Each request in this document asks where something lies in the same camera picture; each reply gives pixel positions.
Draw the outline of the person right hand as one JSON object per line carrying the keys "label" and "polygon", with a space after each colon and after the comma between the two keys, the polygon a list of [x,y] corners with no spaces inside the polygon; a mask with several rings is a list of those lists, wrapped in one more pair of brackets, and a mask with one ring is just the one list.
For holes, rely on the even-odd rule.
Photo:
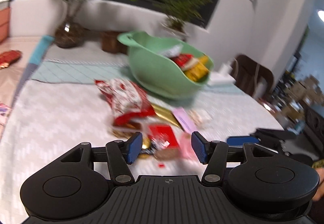
{"label": "person right hand", "polygon": [[317,191],[314,195],[314,197],[312,198],[313,201],[319,201],[323,195],[324,195],[324,168],[317,168],[316,172],[319,175],[319,186],[317,188]]}

